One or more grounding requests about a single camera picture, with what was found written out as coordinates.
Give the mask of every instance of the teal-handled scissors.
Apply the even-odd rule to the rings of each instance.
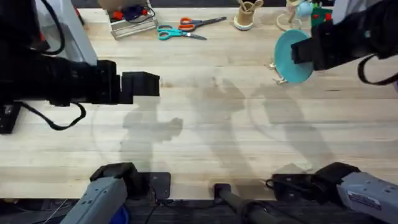
[[[207,40],[206,37],[184,32],[178,29],[174,29],[170,25],[160,25],[157,27],[157,36],[159,40],[169,40],[172,37],[190,37],[198,40]]]
[[[178,26],[178,29],[185,31],[185,32],[193,32],[198,27],[208,25],[208,24],[213,24],[216,22],[224,21],[224,20],[226,20],[226,17],[208,19],[208,20],[204,20],[204,21],[193,20],[191,18],[184,17],[184,18],[181,18],[180,25]]]

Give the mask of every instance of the black clamp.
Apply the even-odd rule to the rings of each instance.
[[[93,182],[103,177],[123,179],[129,198],[145,197],[150,189],[149,183],[145,181],[144,176],[137,171],[135,165],[131,162],[101,166],[90,177],[90,181]]]

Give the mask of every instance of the teal disc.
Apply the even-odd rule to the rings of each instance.
[[[284,32],[276,43],[274,51],[276,70],[290,83],[302,83],[313,72],[312,62],[294,64],[292,60],[291,45],[308,38],[309,36],[303,31],[292,29]]]

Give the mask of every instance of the light wood surface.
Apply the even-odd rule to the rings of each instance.
[[[78,198],[99,166],[115,162],[170,172],[172,198],[211,198],[217,182],[244,197],[272,198],[261,179],[334,161],[398,184],[394,87],[362,84],[358,61],[277,86],[266,68],[281,35],[277,10],[258,10],[255,27],[241,32],[233,27],[238,9],[155,9],[172,25],[183,16],[228,17],[196,31],[207,41],[164,42],[154,30],[116,42],[102,10],[80,10],[99,58],[117,62],[118,72],[160,75],[161,97],[85,105],[87,118],[62,132],[23,111],[15,133],[0,136],[0,198]],[[396,65],[372,61],[367,70],[382,78]],[[78,115],[76,108],[32,105],[60,124]]]

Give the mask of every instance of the wooden tabletop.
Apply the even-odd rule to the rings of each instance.
[[[170,172],[172,198],[211,198],[217,182],[244,197],[270,198],[261,179],[335,161],[398,184],[394,87],[362,84],[358,61],[316,72],[301,85],[276,85],[266,65],[281,35],[273,20],[278,10],[258,10],[255,27],[241,32],[233,27],[236,8],[155,9],[172,25],[183,16],[227,16],[195,32],[207,41],[159,41],[154,30],[115,41],[102,10],[80,10],[98,57],[115,61],[119,73],[161,76],[161,97],[85,105],[88,116],[62,132],[24,110],[15,133],[0,136],[0,198],[79,198],[89,176],[115,162]],[[367,71],[376,80],[396,63],[371,61]],[[74,107],[31,105],[58,124],[78,116]]]

